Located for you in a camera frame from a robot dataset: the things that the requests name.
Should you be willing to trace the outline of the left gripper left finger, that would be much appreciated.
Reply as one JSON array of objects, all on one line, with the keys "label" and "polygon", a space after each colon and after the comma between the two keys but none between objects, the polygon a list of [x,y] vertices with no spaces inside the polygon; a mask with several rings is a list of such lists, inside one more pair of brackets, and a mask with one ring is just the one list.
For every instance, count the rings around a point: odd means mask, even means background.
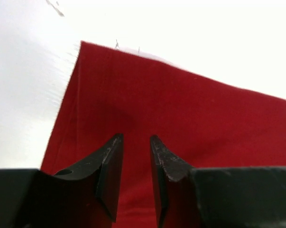
[{"label": "left gripper left finger", "polygon": [[110,228],[117,218],[123,135],[54,175],[0,169],[0,228]]}]

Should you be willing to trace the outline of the dark red t shirt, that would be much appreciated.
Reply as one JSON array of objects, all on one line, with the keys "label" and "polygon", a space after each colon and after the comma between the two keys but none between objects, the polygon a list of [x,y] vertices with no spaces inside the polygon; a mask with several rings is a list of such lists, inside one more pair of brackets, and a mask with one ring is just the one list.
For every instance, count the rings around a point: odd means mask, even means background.
[{"label": "dark red t shirt", "polygon": [[154,228],[149,139],[197,167],[286,166],[286,100],[86,42],[42,171],[54,174],[124,135],[116,228]]}]

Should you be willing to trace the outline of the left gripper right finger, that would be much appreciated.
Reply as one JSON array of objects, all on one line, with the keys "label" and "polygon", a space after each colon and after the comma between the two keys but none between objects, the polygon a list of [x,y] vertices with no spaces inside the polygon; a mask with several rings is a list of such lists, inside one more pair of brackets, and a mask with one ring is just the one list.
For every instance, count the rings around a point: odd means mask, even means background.
[{"label": "left gripper right finger", "polygon": [[195,168],[150,138],[159,228],[286,228],[286,167]]}]

